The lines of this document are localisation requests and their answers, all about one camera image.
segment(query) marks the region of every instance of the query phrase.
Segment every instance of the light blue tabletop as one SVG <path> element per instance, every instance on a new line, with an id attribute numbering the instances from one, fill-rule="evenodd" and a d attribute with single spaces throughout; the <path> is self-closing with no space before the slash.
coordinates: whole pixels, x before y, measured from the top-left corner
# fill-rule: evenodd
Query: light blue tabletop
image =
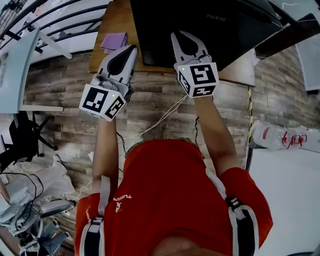
<path id="1" fill-rule="evenodd" d="M 0 113 L 15 114 L 23 103 L 32 54 L 39 39 L 39 29 L 22 37 L 8 51 L 2 86 Z"/>

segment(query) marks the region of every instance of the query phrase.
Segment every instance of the shirt sleeve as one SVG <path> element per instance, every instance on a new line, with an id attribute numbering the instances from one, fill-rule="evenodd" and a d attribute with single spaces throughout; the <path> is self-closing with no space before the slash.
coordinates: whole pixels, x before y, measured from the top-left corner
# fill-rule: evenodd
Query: shirt sleeve
<path id="1" fill-rule="evenodd" d="M 74 234 L 74 255 L 79 256 L 82 231 L 92 219 L 100 216 L 98 212 L 100 193 L 94 193 L 82 198 L 77 203 L 75 234 Z"/>
<path id="2" fill-rule="evenodd" d="M 268 202 L 247 170 L 231 168 L 220 177 L 228 197 L 238 198 L 244 205 L 252 208 L 258 222 L 259 247 L 266 240 L 273 226 Z"/>

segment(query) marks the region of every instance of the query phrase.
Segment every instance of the table leg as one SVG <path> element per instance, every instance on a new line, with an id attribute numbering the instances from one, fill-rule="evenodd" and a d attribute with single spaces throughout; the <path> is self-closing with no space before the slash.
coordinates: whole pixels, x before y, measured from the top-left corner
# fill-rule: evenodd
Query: table leg
<path id="1" fill-rule="evenodd" d="M 39 106 L 39 105 L 21 105 L 20 111 L 48 111 L 48 112 L 63 112 L 62 106 Z"/>
<path id="2" fill-rule="evenodd" d="M 59 44 L 57 44 L 55 41 L 53 41 L 50 37 L 48 37 L 46 34 L 39 32 L 39 37 L 41 40 L 43 40 L 48 46 L 51 46 L 52 48 L 56 49 L 57 52 L 61 53 L 63 56 L 65 56 L 67 59 L 72 59 L 72 54 L 62 48 Z"/>

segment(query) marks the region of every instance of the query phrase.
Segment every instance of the black office chair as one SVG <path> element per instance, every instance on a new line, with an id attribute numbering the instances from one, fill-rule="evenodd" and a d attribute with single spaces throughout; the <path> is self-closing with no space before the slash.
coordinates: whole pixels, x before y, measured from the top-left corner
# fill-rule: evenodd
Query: black office chair
<path id="1" fill-rule="evenodd" d="M 58 150 L 57 146 L 52 146 L 40 135 L 46 123 L 49 120 L 53 121 L 55 119 L 54 116 L 47 117 L 41 125 L 36 123 L 35 112 L 32 112 L 32 121 L 29 120 L 27 112 L 25 111 L 20 111 L 18 114 L 15 114 L 14 117 L 9 127 L 12 144 L 5 143 L 1 136 L 5 151 L 0 154 L 0 173 L 12 162 L 14 162 L 14 164 L 18 161 L 31 162 L 35 155 L 42 158 L 44 154 L 39 154 L 38 140 L 50 149 L 54 151 Z"/>

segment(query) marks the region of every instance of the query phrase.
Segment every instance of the white cube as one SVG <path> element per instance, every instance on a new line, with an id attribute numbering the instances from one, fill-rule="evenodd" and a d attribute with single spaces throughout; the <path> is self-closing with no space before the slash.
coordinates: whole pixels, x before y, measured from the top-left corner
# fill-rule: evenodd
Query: white cube
<path id="1" fill-rule="evenodd" d="M 216 63 L 197 63 L 177 67 L 177 80 L 190 98 L 213 95 L 219 84 Z"/>
<path id="2" fill-rule="evenodd" d="M 94 117 L 111 121 L 125 104 L 126 100 L 120 92 L 86 84 L 79 109 Z"/>

